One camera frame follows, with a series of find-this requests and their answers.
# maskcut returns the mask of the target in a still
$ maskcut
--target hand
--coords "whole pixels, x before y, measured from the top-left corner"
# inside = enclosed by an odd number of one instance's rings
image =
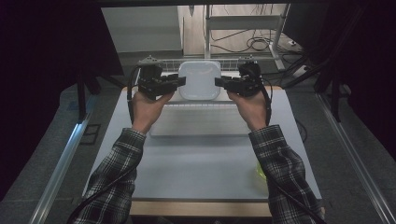
[[[267,126],[265,123],[265,99],[260,91],[250,97],[243,97],[231,91],[227,91],[227,94],[236,103],[239,114],[241,114],[242,119],[244,119],[251,131]]]
[[[160,99],[153,101],[145,94],[137,91],[132,99],[134,107],[133,128],[141,133],[147,133],[151,125],[158,119],[163,111],[163,106],[168,102],[174,92],[163,95]]]

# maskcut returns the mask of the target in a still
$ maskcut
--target yellow object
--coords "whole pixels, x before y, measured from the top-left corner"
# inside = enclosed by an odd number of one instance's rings
[[[259,176],[261,176],[264,180],[267,180],[267,177],[265,176],[264,172],[262,171],[262,167],[260,166],[260,163],[257,161],[256,165],[256,171]]]

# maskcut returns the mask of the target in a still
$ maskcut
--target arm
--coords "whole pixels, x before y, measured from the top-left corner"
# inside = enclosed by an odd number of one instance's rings
[[[287,145],[278,125],[266,127],[265,100],[259,92],[252,97],[241,97],[228,92],[239,113],[252,131],[249,134],[253,150],[265,174],[293,198],[319,214],[318,201],[305,181],[305,168],[301,158]],[[300,207],[287,199],[267,178],[269,207],[274,223],[315,223]]]
[[[93,172],[84,199],[106,187],[125,170],[138,165],[143,155],[146,133],[161,115],[164,104],[172,96],[173,93],[166,94],[157,101],[151,101],[141,92],[134,94],[133,127],[122,130],[110,153]],[[78,214],[74,223],[124,223],[131,209],[135,179],[136,169],[134,168],[111,189],[88,204]]]

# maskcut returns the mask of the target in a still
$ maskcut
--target plaid sleeve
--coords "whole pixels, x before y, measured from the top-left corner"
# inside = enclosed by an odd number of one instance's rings
[[[146,136],[133,129],[124,128],[111,152],[90,177],[84,199],[107,186],[130,167],[136,165],[143,153]],[[87,205],[74,223],[123,223],[129,216],[136,170],[118,184]]]
[[[319,215],[319,205],[305,181],[302,159],[286,143],[278,125],[269,126],[249,134],[259,163],[268,175],[293,198]],[[290,202],[268,181],[269,207],[274,223],[316,223],[300,207]]]

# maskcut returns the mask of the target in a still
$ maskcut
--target white wall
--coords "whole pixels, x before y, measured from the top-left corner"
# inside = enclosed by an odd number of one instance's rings
[[[181,50],[177,7],[102,8],[117,52]]]

